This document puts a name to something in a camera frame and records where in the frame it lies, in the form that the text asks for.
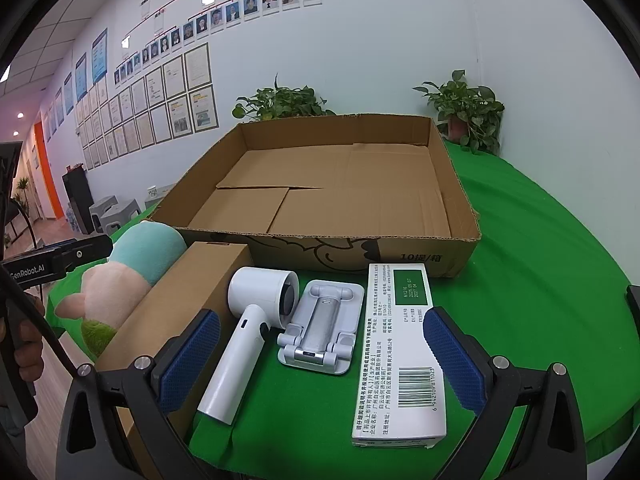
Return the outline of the person's left hand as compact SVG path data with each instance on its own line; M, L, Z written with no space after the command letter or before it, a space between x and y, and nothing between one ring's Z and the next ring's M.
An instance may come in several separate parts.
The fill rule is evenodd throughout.
M28 318L18 326L18 332L23 344L14 353L15 362L24 382L35 382L41 377L44 369L42 335Z

